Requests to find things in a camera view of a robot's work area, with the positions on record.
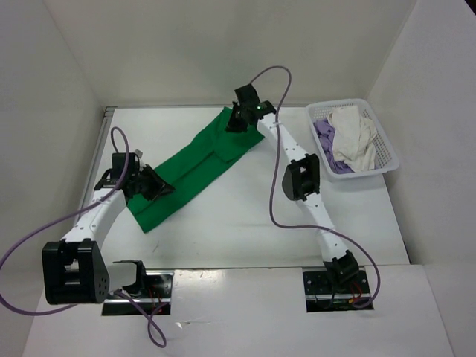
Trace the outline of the green t shirt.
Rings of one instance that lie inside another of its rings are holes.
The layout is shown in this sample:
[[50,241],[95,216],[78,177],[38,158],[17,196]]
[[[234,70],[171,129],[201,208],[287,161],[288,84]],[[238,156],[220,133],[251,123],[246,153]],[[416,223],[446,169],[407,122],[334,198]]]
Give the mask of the green t shirt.
[[155,168],[175,191],[147,201],[136,196],[128,208],[146,234],[182,209],[248,151],[264,139],[257,129],[233,133],[225,130],[231,109],[222,111],[179,152]]

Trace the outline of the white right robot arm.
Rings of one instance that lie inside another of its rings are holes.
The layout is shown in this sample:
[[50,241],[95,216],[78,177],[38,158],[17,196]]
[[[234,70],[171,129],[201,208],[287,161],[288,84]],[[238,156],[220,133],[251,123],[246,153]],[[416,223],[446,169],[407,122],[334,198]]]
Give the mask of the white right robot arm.
[[318,244],[328,287],[333,292],[343,292],[357,277],[359,267],[344,240],[333,232],[335,225],[321,195],[319,157],[308,153],[280,121],[269,117],[275,113],[276,109],[268,101],[249,105],[234,101],[226,130],[238,133],[254,127],[277,145],[276,153],[286,160],[281,184],[283,193],[312,217],[320,231]]

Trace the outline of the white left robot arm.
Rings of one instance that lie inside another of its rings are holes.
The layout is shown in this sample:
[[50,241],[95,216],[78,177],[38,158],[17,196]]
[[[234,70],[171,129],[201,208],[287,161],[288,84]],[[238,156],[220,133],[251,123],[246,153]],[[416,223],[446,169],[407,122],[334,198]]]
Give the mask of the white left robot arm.
[[101,248],[131,198],[155,201],[175,188],[148,164],[133,164],[116,190],[119,178],[120,173],[109,168],[94,186],[93,208],[61,240],[47,242],[42,249],[45,296],[50,305],[102,303],[118,289],[134,298],[147,292],[149,280],[141,260],[106,263]]

